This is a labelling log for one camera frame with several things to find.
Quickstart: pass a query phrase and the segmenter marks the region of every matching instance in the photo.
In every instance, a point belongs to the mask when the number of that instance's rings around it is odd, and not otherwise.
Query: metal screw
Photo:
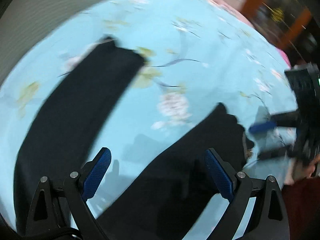
[[[47,181],[47,179],[48,179],[48,177],[47,177],[47,176],[43,176],[43,177],[40,179],[40,181],[41,181],[41,182],[46,182],[46,181]]]
[[[238,177],[241,178],[241,179],[245,178],[245,173],[244,173],[243,171],[239,171],[239,172],[237,173],[237,175],[238,175]]]
[[[73,172],[70,173],[70,177],[73,178],[73,179],[78,177],[78,175],[79,175],[79,173],[76,172],[76,171],[73,171]]]
[[[274,176],[269,176],[268,178],[271,182],[276,182],[276,178]]]

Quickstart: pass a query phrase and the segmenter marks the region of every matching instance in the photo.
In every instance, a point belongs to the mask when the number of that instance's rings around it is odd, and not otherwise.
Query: yellow leaf print
[[[250,37],[250,36],[251,36],[251,33],[249,33],[249,32],[246,32],[246,31],[244,31],[244,30],[242,30],[242,32],[243,32],[244,35],[246,35],[247,37]]]
[[[128,22],[124,22],[124,21],[119,21],[118,23],[119,23],[120,25],[123,25],[123,26],[129,25]]]
[[[152,67],[151,62],[147,58],[144,60],[144,67]]]
[[[245,93],[243,93],[243,92],[241,92],[241,91],[240,91],[240,95],[241,95],[242,97],[244,97],[244,98],[250,98],[249,96],[247,96]]]
[[[170,53],[170,54],[177,54],[177,53],[174,52],[172,49],[166,49],[166,52],[167,52],[167,53]]]
[[[184,18],[176,17],[178,22],[187,23],[188,21]]]
[[[160,71],[158,71],[155,67],[144,67],[142,68],[134,83],[133,83],[133,87],[134,88],[147,88],[150,87],[152,85],[152,80],[155,77],[160,77],[162,76],[162,73]]]
[[[151,49],[147,49],[144,47],[137,47],[137,49],[140,51],[140,54],[144,57],[152,57],[156,55],[156,53]]]
[[[19,99],[17,100],[17,103],[19,105],[19,115],[21,117],[25,116],[25,107],[27,103],[33,98],[33,96],[37,93],[39,86],[40,84],[38,82],[33,82],[20,90],[20,95]]]
[[[107,28],[112,30],[112,31],[117,31],[118,30],[117,26],[107,26]]]
[[[187,87],[186,87],[185,83],[180,82],[177,87],[168,87],[167,93],[176,92],[179,94],[185,94],[186,90],[187,90]]]

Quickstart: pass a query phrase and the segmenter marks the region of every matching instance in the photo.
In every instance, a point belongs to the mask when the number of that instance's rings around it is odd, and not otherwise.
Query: black cable
[[[81,233],[79,230],[70,227],[63,227],[50,230],[47,233],[39,234],[36,236],[25,236],[22,237],[21,240],[54,240],[60,236],[65,235],[75,235],[82,239]]]

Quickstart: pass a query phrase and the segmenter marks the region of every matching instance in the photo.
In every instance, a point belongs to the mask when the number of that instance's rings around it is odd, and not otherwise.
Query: black fabric strip
[[[14,208],[19,234],[25,235],[39,179],[61,179],[81,168],[100,128],[143,64],[140,55],[116,47],[114,41],[102,43],[43,104],[22,143],[15,166]],[[66,203],[62,206],[68,214]]]

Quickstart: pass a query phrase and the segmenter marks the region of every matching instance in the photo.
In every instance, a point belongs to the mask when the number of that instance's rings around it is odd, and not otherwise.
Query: light blue bedsheet
[[[283,74],[285,61],[257,31],[207,0],[106,0],[65,22],[31,49],[0,90],[0,203],[15,227],[13,172],[18,150],[37,111],[106,34],[118,45],[148,58],[97,137],[88,160],[101,147],[112,163],[88,205],[98,216],[162,151],[223,102],[246,129],[270,113],[297,108]],[[269,174],[283,184],[287,159],[255,163],[259,148],[294,140],[294,130],[277,129],[256,140],[245,171]],[[248,223],[254,199],[235,238]],[[215,195],[185,239],[205,240],[228,201]]]

